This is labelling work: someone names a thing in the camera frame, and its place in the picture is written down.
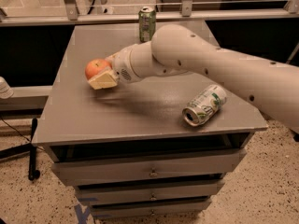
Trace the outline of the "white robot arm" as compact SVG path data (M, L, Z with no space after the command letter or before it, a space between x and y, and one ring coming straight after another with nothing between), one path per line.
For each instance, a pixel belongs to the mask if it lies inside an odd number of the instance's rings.
M188 28L168 24L151 41L105 58L87 75L96 90L146 77L194 72L252 103L269 117L299 132L299 68L210 44Z

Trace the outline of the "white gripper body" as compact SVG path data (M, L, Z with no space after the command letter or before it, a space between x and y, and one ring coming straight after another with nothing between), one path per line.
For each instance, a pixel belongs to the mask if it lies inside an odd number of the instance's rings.
M138 45L126 47L117 52L113 58L112 67L120 81L126 83L139 82L141 76L142 60L137 54Z

